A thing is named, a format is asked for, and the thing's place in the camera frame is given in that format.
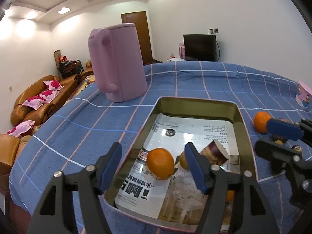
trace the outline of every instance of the metal screw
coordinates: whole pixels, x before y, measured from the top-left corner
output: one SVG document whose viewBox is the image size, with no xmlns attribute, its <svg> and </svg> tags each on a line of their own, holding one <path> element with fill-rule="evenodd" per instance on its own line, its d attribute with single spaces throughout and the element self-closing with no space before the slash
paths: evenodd
<svg viewBox="0 0 312 234">
<path fill-rule="evenodd" d="M 56 171 L 56 172 L 54 173 L 54 177 L 58 178 L 58 177 L 60 177 L 60 176 L 62 176 L 62 172 L 61 172 L 61 171 Z"/>
<path fill-rule="evenodd" d="M 219 171 L 219 170 L 220 170 L 220 166 L 218 166 L 217 164 L 213 164 L 213 165 L 211 166 L 211 170 L 213 170 L 213 171 Z"/>
<path fill-rule="evenodd" d="M 308 188 L 308 186 L 309 186 L 309 181 L 305 180 L 305 181 L 302 182 L 303 190 L 306 190 Z"/>
<path fill-rule="evenodd" d="M 244 175 L 248 178 L 250 178 L 252 176 L 252 172 L 251 171 L 244 171 Z"/>
<path fill-rule="evenodd" d="M 95 166 L 94 165 L 88 165 L 85 169 L 87 170 L 87 172 L 92 172 L 92 171 L 94 171 L 95 170 Z"/>
<path fill-rule="evenodd" d="M 297 156 L 297 155 L 295 155 L 295 156 L 293 156 L 293 160 L 294 160 L 295 162 L 298 162 L 298 161 L 300 160 L 300 157 Z"/>
</svg>

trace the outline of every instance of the ceiling light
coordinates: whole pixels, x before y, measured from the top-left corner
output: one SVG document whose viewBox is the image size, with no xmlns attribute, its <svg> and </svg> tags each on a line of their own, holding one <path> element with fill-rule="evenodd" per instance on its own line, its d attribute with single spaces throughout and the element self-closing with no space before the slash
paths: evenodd
<svg viewBox="0 0 312 234">
<path fill-rule="evenodd" d="M 27 19 L 35 19 L 36 17 L 37 17 L 37 13 L 34 12 L 34 11 L 29 12 L 29 13 L 25 16 L 25 18 L 27 18 Z"/>
<path fill-rule="evenodd" d="M 10 17 L 10 16 L 13 15 L 13 11 L 12 10 L 5 10 L 4 13 L 5 13 L 5 17 Z"/>
<path fill-rule="evenodd" d="M 70 8 L 65 8 L 65 7 L 63 7 L 60 11 L 58 11 L 57 13 L 58 14 L 61 14 L 61 15 L 63 15 L 63 14 L 65 14 L 66 12 L 68 12 L 68 11 L 70 11 L 71 9 Z"/>
</svg>

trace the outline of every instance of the round fruit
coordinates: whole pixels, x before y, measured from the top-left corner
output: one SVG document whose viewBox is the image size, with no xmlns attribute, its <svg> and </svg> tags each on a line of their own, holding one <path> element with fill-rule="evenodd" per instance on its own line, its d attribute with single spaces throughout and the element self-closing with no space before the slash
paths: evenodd
<svg viewBox="0 0 312 234">
<path fill-rule="evenodd" d="M 266 129 L 266 123 L 272 119 L 272 116 L 266 112 L 258 112 L 254 118 L 254 126 L 260 133 L 266 134 L 268 130 Z"/>
<path fill-rule="evenodd" d="M 227 202 L 234 201 L 234 191 L 227 191 Z"/>
<path fill-rule="evenodd" d="M 279 145 L 284 145 L 283 142 L 282 142 L 281 140 L 277 140 L 277 141 L 275 141 L 275 143 L 276 143 L 276 144 L 279 144 Z"/>
<path fill-rule="evenodd" d="M 160 179 L 167 179 L 174 173 L 174 159 L 170 152 L 163 148 L 151 150 L 147 155 L 146 164 Z"/>
<path fill-rule="evenodd" d="M 272 140 L 275 142 L 275 141 L 282 141 L 284 144 L 288 141 L 288 138 L 286 137 L 283 137 L 283 136 L 280 136 L 280 135 L 276 135 L 276 134 L 273 134 L 272 135 Z"/>
<path fill-rule="evenodd" d="M 182 168 L 184 170 L 188 170 L 188 163 L 186 162 L 184 152 L 181 153 L 179 160 L 180 160 L 180 165 L 182 166 Z"/>
</svg>

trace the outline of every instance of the brown leather armchair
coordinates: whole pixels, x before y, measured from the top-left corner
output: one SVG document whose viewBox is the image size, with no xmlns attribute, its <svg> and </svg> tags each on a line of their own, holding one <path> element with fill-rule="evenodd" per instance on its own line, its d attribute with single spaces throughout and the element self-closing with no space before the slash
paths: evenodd
<svg viewBox="0 0 312 234">
<path fill-rule="evenodd" d="M 9 176 L 12 166 L 30 138 L 30 135 L 19 139 L 12 135 L 0 134 L 0 193 L 4 196 L 10 193 Z"/>
<path fill-rule="evenodd" d="M 57 97 L 52 100 L 51 103 L 42 105 L 38 110 L 34 110 L 27 106 L 22 106 L 24 101 L 30 97 L 36 96 L 46 89 L 46 85 L 43 81 L 57 80 L 63 86 Z M 20 124 L 25 120 L 35 121 L 35 126 L 39 126 L 46 122 L 49 117 L 51 117 L 58 109 L 60 109 L 74 90 L 78 86 L 78 81 L 80 76 L 73 75 L 62 81 L 56 76 L 45 76 L 35 82 L 33 85 L 29 86 L 16 100 L 14 104 L 14 109 L 11 113 L 11 123 L 13 126 Z"/>
<path fill-rule="evenodd" d="M 88 60 L 85 66 L 87 67 L 87 69 L 85 69 L 85 70 L 80 74 L 81 80 L 82 80 L 82 81 L 85 80 L 85 78 L 86 78 L 87 76 L 93 75 L 93 68 L 92 68 L 92 62 L 91 62 L 91 60 Z"/>
</svg>

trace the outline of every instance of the mandarin orange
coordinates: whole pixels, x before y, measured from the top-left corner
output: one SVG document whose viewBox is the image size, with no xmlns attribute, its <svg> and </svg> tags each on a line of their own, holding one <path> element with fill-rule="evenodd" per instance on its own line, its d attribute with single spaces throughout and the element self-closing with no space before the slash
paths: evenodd
<svg viewBox="0 0 312 234">
<path fill-rule="evenodd" d="M 188 163 L 186 162 L 185 153 L 182 152 L 180 155 L 180 165 L 183 169 L 188 170 Z"/>
<path fill-rule="evenodd" d="M 146 164 L 149 170 L 160 179 L 167 179 L 174 173 L 174 159 L 164 148 L 151 150 L 147 155 Z"/>
<path fill-rule="evenodd" d="M 266 112 L 258 112 L 254 118 L 254 126 L 260 133 L 266 134 L 268 130 L 266 129 L 266 123 L 272 119 L 272 116 Z"/>
</svg>

